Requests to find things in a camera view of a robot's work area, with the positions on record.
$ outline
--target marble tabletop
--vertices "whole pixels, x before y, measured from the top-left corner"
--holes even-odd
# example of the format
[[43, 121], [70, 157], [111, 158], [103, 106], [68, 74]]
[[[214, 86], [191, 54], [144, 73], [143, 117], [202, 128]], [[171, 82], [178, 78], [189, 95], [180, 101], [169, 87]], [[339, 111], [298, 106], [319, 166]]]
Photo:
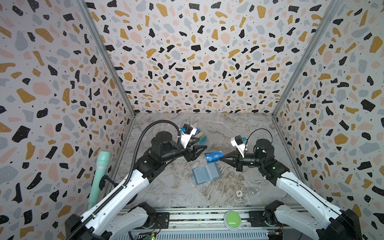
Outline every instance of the marble tabletop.
[[[139, 113], [136, 115], [131, 136], [118, 168], [117, 182], [120, 182], [129, 172], [132, 154], [143, 129], [151, 122], [160, 119], [173, 121], [179, 127], [188, 123], [200, 128], [208, 137], [206, 143], [208, 148], [205, 152], [222, 151], [223, 154], [235, 150], [230, 143], [230, 138], [237, 135], [248, 137], [253, 130], [266, 128], [273, 136], [275, 159], [294, 172], [272, 122], [271, 114]], [[144, 136], [138, 158], [151, 146], [151, 139], [159, 131], [169, 131], [174, 141], [177, 140], [177, 131], [172, 125], [157, 124]], [[259, 138], [271, 140], [267, 131], [258, 130], [250, 137], [248, 145], [253, 147]], [[153, 207], [267, 205], [274, 200], [280, 200], [286, 204], [297, 203], [286, 192], [265, 180], [257, 168], [244, 167], [243, 172], [236, 172], [233, 167], [224, 162], [217, 162], [222, 175], [220, 178], [196, 185], [192, 169], [206, 163], [204, 154], [192, 162], [187, 162], [184, 158], [175, 160], [127, 207], [136, 206], [141, 202], [147, 202]], [[242, 192], [242, 197], [236, 195], [238, 190]]]

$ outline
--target black corrugated hose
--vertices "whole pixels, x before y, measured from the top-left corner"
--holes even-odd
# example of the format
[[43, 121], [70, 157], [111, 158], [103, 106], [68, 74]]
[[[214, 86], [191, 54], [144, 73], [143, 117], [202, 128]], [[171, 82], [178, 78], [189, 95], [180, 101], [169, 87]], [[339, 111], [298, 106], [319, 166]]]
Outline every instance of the black corrugated hose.
[[[172, 126], [174, 126], [176, 129], [177, 129], [177, 145], [180, 145], [180, 139], [181, 139], [181, 132], [180, 132], [180, 129], [179, 127], [169, 121], [169, 120], [157, 120], [157, 121], [154, 121], [153, 123], [149, 124], [144, 130], [143, 132], [141, 133], [140, 137], [139, 137], [139, 140], [137, 141], [137, 144], [136, 144], [136, 147], [135, 147], [135, 151], [133, 153], [133, 157], [132, 157], [132, 164], [131, 164], [131, 168], [129, 170], [129, 173], [128, 173], [128, 176], [127, 176], [127, 179], [124, 181], [123, 185], [126, 186], [128, 184], [128, 182], [130, 181], [131, 177], [132, 177], [132, 173], [133, 173], [133, 165], [136, 163], [136, 158], [137, 158], [137, 152], [139, 151], [139, 147], [140, 147], [140, 144], [141, 144], [141, 141], [145, 135], [145, 133], [151, 128], [153, 127], [154, 125], [156, 124], [159, 124], [159, 123], [169, 123], [171, 124]], [[80, 229], [82, 229], [83, 226], [85, 226], [92, 218], [94, 215], [96, 215], [97, 213], [100, 212], [100, 210], [109, 202], [113, 199], [113, 197], [116, 196], [117, 193], [119, 193], [121, 190], [123, 189], [123, 186], [120, 186], [118, 189], [116, 189], [116, 191], [114, 191], [112, 193], [112, 195], [110, 197], [108, 197], [103, 203], [100, 204], [100, 206], [92, 213], [92, 215], [90, 215], [89, 217], [87, 217], [78, 227], [76, 227], [76, 229], [71, 232], [71, 234], [66, 238], [66, 240], [70, 240], [73, 238], [73, 236], [75, 236], [79, 231]]]

